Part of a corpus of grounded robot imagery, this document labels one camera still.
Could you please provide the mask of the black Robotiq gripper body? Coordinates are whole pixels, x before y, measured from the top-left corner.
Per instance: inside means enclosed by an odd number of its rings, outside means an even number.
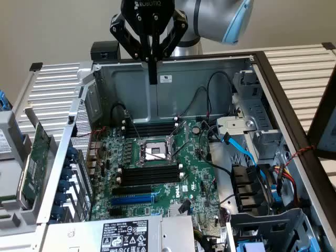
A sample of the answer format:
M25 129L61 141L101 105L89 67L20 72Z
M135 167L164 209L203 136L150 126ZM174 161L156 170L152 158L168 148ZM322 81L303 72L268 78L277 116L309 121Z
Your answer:
M135 1L121 2L122 16L138 35L152 36L155 31L161 35L175 10L175 1Z

